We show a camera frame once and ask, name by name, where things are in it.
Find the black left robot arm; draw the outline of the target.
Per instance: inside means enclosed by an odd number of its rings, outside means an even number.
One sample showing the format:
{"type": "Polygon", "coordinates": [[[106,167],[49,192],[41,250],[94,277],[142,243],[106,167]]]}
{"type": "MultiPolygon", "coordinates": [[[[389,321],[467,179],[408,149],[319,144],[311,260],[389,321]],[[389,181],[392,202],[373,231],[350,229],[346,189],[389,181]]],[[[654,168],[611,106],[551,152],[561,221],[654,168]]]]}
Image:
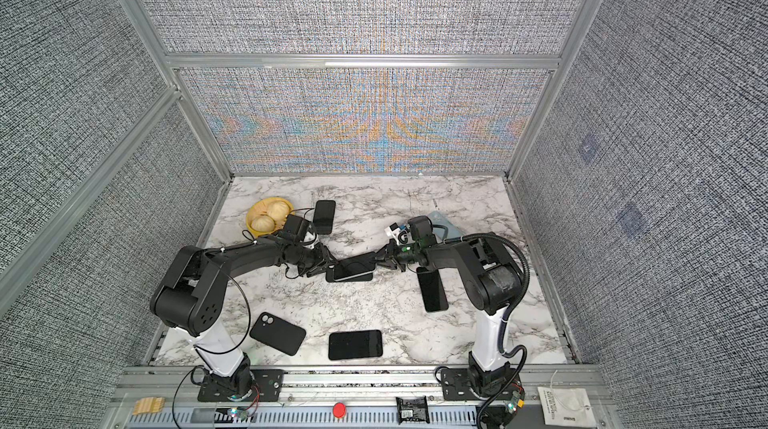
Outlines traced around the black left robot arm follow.
{"type": "Polygon", "coordinates": [[[206,369],[232,378],[244,364],[241,342],[219,321],[229,283],[261,268],[286,265],[300,277],[313,277],[335,265],[323,244],[262,236],[235,246],[185,246],[175,256],[150,300],[150,311],[170,328],[186,332],[206,369]]]}

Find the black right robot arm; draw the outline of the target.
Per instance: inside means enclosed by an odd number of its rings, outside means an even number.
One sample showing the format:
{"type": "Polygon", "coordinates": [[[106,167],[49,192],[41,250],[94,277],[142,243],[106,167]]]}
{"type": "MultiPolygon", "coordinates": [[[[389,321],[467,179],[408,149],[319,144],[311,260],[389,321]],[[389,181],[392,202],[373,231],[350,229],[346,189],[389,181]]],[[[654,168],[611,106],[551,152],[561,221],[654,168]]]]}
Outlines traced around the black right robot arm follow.
{"type": "Polygon", "coordinates": [[[513,311],[523,301],[531,279],[528,261],[512,241],[494,233],[439,240],[423,236],[400,245],[390,241],[374,254],[377,265],[401,271],[416,264],[428,272],[458,271],[476,309],[475,341],[469,354],[472,391],[490,398],[508,387],[525,365],[527,348],[506,347],[513,311]]]}

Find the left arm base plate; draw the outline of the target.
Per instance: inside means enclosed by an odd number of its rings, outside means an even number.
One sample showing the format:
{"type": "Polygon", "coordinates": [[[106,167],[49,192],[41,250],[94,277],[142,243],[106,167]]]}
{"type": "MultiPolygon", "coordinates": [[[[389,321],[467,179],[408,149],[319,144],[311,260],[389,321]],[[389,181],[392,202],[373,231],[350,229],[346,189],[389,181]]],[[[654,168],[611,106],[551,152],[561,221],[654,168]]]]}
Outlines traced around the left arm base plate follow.
{"type": "Polygon", "coordinates": [[[230,377],[206,374],[199,385],[198,402],[277,402],[285,372],[280,369],[241,370],[230,377]]]}

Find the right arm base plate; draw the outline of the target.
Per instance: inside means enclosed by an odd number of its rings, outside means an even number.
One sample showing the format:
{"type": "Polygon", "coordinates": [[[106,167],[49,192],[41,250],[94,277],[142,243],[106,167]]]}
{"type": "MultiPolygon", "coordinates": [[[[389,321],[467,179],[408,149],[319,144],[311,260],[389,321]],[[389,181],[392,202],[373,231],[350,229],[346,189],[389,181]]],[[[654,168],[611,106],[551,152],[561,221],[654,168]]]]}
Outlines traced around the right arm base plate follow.
{"type": "Polygon", "coordinates": [[[438,366],[434,376],[446,401],[486,400],[503,389],[497,400],[512,401],[516,404],[517,400],[525,399],[525,389],[519,377],[511,383],[508,382],[512,373],[513,368],[509,364],[487,372],[469,367],[438,366]]]}

